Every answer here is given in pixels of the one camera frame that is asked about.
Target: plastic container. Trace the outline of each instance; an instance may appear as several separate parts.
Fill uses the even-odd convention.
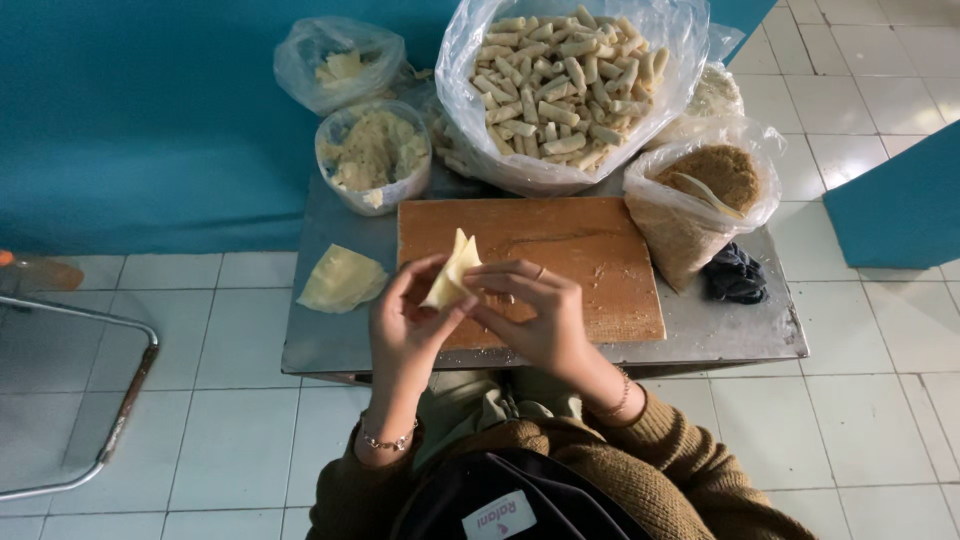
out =
[[[564,15],[583,3],[593,15],[626,16],[670,61],[654,106],[629,140],[593,173],[514,154],[502,156],[487,133],[485,109],[468,77],[487,29],[501,17]],[[706,0],[462,0],[446,27],[437,60],[437,95],[462,139],[477,178],[527,197],[565,196],[597,184],[684,111],[707,58]]]
[[[315,70],[330,53],[351,50],[370,62],[360,75],[335,87],[317,83]],[[276,82],[291,97],[319,116],[376,99],[387,90],[406,64],[403,37],[366,22],[346,17],[316,17],[294,23],[290,34],[274,51]]]
[[[410,176],[396,179],[393,184],[366,191],[350,191],[338,187],[331,180],[337,172],[337,163],[322,155],[321,142],[326,140],[335,144],[341,143],[346,133],[361,116],[375,110],[388,110],[399,118],[410,122],[417,136],[423,137],[426,143],[426,159]],[[317,129],[314,147],[317,152],[317,164],[320,166],[320,172],[324,176],[326,184],[330,186],[330,189],[333,189],[333,192],[344,201],[349,209],[360,215],[386,215],[394,212],[400,201],[420,197],[430,181],[430,161],[433,158],[433,148],[430,146],[426,126],[423,125],[423,119],[413,108],[399,101],[373,101],[340,109],[330,114]]]
[[[773,159],[783,155],[786,140],[777,130],[743,116],[708,121],[710,126],[699,133],[640,155],[623,173],[624,202],[630,215],[647,240],[654,264],[678,292],[683,292],[734,236],[766,223],[780,204],[780,179]],[[730,144],[749,154],[759,179],[759,197],[743,219],[651,180],[688,154],[718,144]]]

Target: bag label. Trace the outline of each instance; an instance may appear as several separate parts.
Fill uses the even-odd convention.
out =
[[[522,489],[486,504],[463,520],[468,540],[503,540],[537,524]]]

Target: plastic spoon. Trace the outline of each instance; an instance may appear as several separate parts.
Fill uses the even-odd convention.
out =
[[[745,213],[743,213],[743,212],[741,212],[741,211],[738,211],[738,210],[734,210],[734,209],[728,207],[727,205],[725,205],[725,204],[723,203],[723,201],[721,201],[720,199],[717,199],[717,196],[713,194],[713,191],[712,191],[709,187],[707,187],[707,185],[704,184],[703,182],[700,182],[699,180],[693,178],[692,176],[690,176],[690,175],[688,175],[688,174],[678,173],[678,172],[676,172],[676,171],[674,171],[673,174],[678,175],[678,176],[682,176],[682,177],[686,178],[687,180],[690,180],[690,183],[691,183],[691,184],[694,184],[694,185],[696,185],[697,187],[699,187],[700,190],[704,193],[704,195],[707,195],[707,198],[709,199],[709,200],[708,200],[709,203],[711,203],[714,207],[716,207],[716,209],[722,211],[723,213],[727,214],[728,216],[733,217],[733,218],[736,218],[736,219],[743,219],[743,218],[747,217],[747,214],[745,214]]]

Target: brown knit sweater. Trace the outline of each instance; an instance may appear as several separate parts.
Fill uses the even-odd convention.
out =
[[[368,467],[347,451],[317,482],[307,540],[391,538],[409,500],[437,463],[474,450],[520,447],[566,465],[623,506],[657,540],[814,539],[750,486],[736,457],[708,430],[647,391],[632,426],[611,429],[591,419],[522,420],[462,439],[412,471],[414,446],[386,467]],[[424,429],[420,424],[417,441]]]

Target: wooden cutting board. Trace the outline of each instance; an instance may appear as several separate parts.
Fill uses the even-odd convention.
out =
[[[620,197],[405,201],[397,219],[397,264],[453,248],[457,228],[476,236],[484,262],[526,258],[578,282],[593,343],[666,338],[646,241]],[[488,297],[515,321],[536,313],[526,304]],[[503,347],[467,320],[444,349]]]

